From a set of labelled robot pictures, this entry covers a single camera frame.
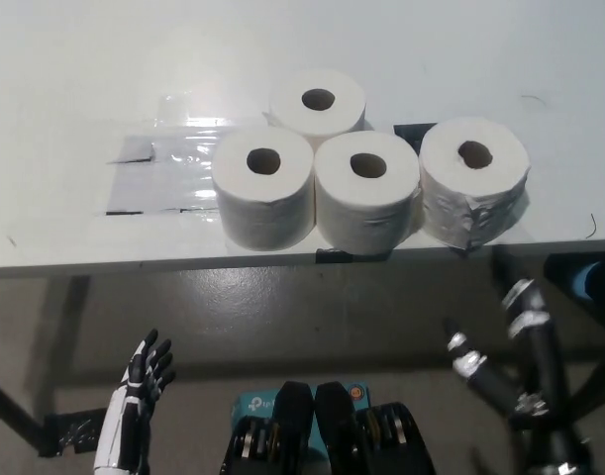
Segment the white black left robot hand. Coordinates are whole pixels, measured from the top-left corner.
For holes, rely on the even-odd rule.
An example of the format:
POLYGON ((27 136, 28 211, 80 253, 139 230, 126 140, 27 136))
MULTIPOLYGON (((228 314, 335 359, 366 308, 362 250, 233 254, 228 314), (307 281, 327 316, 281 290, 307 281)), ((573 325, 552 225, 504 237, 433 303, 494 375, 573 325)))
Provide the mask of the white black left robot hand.
POLYGON ((175 378, 171 340, 157 343, 151 330, 133 353, 113 392, 95 453, 95 474, 148 474, 151 418, 164 389, 175 378))

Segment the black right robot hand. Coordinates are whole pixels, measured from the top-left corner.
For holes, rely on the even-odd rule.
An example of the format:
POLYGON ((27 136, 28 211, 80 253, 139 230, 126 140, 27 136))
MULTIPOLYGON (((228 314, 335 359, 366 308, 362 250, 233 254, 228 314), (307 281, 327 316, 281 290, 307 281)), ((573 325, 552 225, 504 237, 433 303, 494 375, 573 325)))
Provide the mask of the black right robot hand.
POLYGON ((454 320, 444 320, 454 372, 523 442, 525 474, 593 474, 579 435, 559 339, 540 285, 505 245, 492 248, 492 279, 516 351, 512 379, 476 349, 454 320))

